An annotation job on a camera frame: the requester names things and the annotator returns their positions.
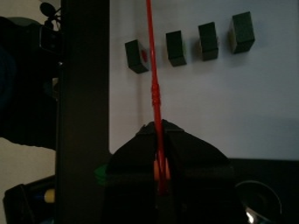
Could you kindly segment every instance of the green block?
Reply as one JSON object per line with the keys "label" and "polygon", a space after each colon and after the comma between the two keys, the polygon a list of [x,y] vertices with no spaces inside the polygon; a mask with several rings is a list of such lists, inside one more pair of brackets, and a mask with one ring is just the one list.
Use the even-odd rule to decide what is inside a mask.
{"label": "green block", "polygon": [[203,60],[214,60],[219,57],[219,39],[215,23],[199,25],[201,53]]}
{"label": "green block", "polygon": [[182,31],[166,33],[166,44],[169,60],[171,61],[173,66],[178,67],[186,65]]}
{"label": "green block", "polygon": [[126,43],[126,58],[129,67],[138,74],[149,71],[147,50],[138,40]]}
{"label": "green block", "polygon": [[233,16],[229,42],[233,53],[243,53],[255,43],[255,32],[250,11]]}

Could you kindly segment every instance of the black panel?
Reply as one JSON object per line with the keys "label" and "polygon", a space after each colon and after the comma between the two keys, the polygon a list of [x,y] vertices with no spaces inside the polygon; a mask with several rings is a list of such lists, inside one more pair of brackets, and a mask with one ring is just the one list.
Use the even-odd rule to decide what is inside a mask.
{"label": "black panel", "polygon": [[109,162],[109,0],[65,0],[57,222],[99,223],[103,187],[94,171]]}

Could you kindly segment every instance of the red wire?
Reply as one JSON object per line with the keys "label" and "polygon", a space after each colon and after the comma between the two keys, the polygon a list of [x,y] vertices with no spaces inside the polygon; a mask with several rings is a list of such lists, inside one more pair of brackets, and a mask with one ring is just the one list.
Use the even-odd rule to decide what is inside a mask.
{"label": "red wire", "polygon": [[163,133],[163,120],[162,120],[162,100],[161,100],[161,87],[157,75],[157,64],[155,64],[155,32],[154,32],[154,21],[153,21],[153,3],[151,0],[146,0],[147,6],[147,23],[149,23],[149,36],[150,36],[150,51],[151,51],[151,62],[153,62],[153,104],[154,104],[154,125],[158,138],[158,167],[159,167],[159,184],[158,191],[163,195],[167,193],[166,186],[166,158],[165,158],[165,133]]}

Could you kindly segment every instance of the black object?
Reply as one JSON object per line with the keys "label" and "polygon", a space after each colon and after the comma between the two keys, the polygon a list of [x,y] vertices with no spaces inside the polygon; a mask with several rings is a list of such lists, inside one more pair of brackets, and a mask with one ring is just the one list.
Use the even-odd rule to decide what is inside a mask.
{"label": "black object", "polygon": [[247,52],[254,45],[255,32],[250,11],[233,16],[229,42],[233,53]]}
{"label": "black object", "polygon": [[282,203],[275,191],[258,181],[245,181],[237,185],[238,197],[247,209],[253,224],[275,224],[282,219]]}
{"label": "black object", "polygon": [[203,60],[214,60],[219,57],[219,39],[215,23],[199,25],[201,53]]}
{"label": "black object", "polygon": [[21,26],[0,17],[0,45],[17,68],[14,92],[0,118],[0,136],[17,144],[55,149],[57,101],[45,87],[59,76],[62,56],[42,48],[49,34],[41,24]]}
{"label": "black object", "polygon": [[166,44],[169,60],[171,61],[173,66],[178,67],[186,65],[182,31],[166,33]]}
{"label": "black object", "polygon": [[109,0],[62,0],[66,54],[57,152],[59,224],[101,223],[105,189],[94,171],[110,158],[109,20]]}
{"label": "black object", "polygon": [[54,6],[50,3],[42,3],[41,5],[42,14],[49,17],[49,19],[45,22],[45,26],[50,29],[54,29],[53,21],[55,20],[57,23],[61,23],[61,16],[58,16],[58,12],[61,9],[55,10]]}
{"label": "black object", "polygon": [[[255,187],[250,187],[250,189],[247,189],[249,193],[254,195],[255,198],[263,199],[263,211],[257,206],[253,206],[253,202],[255,201],[249,201],[247,195],[242,195],[242,192],[239,192],[238,194],[241,194],[239,196],[243,200],[243,204],[253,206],[251,209],[259,210],[255,212],[261,212],[273,223],[297,223],[299,220],[299,161],[231,159],[230,162],[235,169],[237,186],[241,183],[257,182],[271,188],[271,191],[275,193],[275,198],[271,199],[270,202],[270,199],[267,199],[269,193],[266,192],[266,195],[263,195],[261,188],[255,189]],[[282,213],[278,212],[279,205],[277,203],[277,198],[279,198],[281,201]]]}
{"label": "black object", "polygon": [[107,165],[102,223],[249,223],[226,156],[167,121],[163,121],[163,131],[171,196],[163,202],[155,200],[155,125],[151,122],[117,151]]}
{"label": "black object", "polygon": [[149,71],[147,52],[138,39],[126,43],[126,58],[133,71],[138,74]]}
{"label": "black object", "polygon": [[7,224],[37,224],[54,217],[54,204],[37,200],[35,195],[54,188],[51,176],[27,185],[18,185],[5,193]]}

